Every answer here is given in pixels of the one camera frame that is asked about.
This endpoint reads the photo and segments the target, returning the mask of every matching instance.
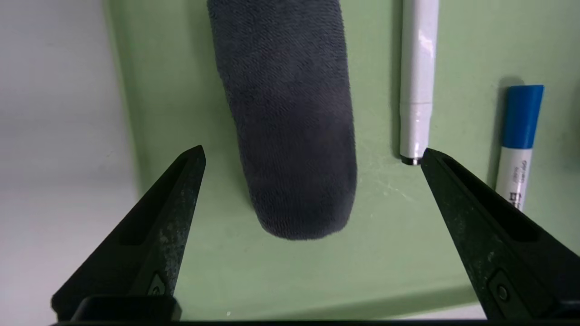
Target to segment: screw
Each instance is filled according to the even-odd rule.
[[[498,296],[502,301],[508,301],[509,293],[503,285],[498,285]]]

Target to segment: marker cap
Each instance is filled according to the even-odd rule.
[[[507,90],[503,147],[528,149],[534,146],[543,89],[543,85],[529,85],[512,86]]]

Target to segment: green wall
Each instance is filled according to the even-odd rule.
[[[351,221],[289,242],[258,224],[203,0],[112,0],[142,190],[197,144],[207,168],[175,295],[185,319],[382,318],[476,298],[420,168],[398,152],[401,1],[343,0],[358,189]],[[493,184],[503,92],[545,84],[526,213],[580,252],[580,1],[441,0],[430,146]]]

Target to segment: white marker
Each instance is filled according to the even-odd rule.
[[[530,176],[532,147],[542,103],[543,85],[512,86],[507,90],[502,151],[495,191],[520,211]]]
[[[401,161],[418,165],[429,144],[439,0],[403,1]]]

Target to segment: blue marker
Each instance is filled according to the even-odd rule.
[[[495,191],[520,211],[530,175],[532,147],[543,85],[512,86],[507,90],[502,151]]]

